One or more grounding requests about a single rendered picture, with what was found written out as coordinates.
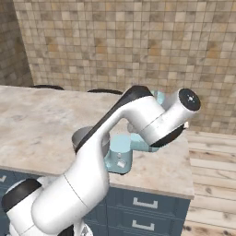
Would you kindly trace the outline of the light blue stand mixer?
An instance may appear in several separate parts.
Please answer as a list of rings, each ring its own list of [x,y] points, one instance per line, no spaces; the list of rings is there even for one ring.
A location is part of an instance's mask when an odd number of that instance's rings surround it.
[[[158,150],[157,147],[150,147],[135,131],[114,136],[107,133],[102,139],[102,152],[108,172],[121,175],[131,170],[133,151],[157,152]]]

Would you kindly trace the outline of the grey metal mixer bowl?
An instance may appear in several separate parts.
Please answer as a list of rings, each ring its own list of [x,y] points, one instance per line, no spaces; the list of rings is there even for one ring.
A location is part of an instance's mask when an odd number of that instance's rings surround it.
[[[72,135],[72,144],[73,148],[76,148],[82,138],[92,129],[91,126],[85,126],[79,128],[75,133]],[[103,156],[106,156],[110,149],[110,134],[107,133],[102,139],[102,153]]]

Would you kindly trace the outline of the blue drawer front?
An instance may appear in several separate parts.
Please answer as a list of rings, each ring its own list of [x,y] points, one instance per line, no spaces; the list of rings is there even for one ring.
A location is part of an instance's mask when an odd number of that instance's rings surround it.
[[[184,221],[182,219],[154,216],[148,213],[107,207],[109,236],[181,236]],[[132,227],[132,221],[149,226],[155,224],[155,230],[140,230]]]
[[[0,183],[0,196],[3,196],[6,190],[11,187],[13,184],[28,178],[38,179],[39,175],[24,173],[19,171],[7,171],[0,169],[0,177],[3,175],[6,176],[6,180],[4,183]]]
[[[139,202],[150,204],[156,200],[159,203],[158,209],[134,206],[134,197],[137,197]],[[107,204],[112,207],[130,207],[133,209],[152,212],[154,214],[162,214],[174,218],[185,219],[190,200],[166,195],[154,195],[138,191],[111,188],[109,195],[107,196]]]

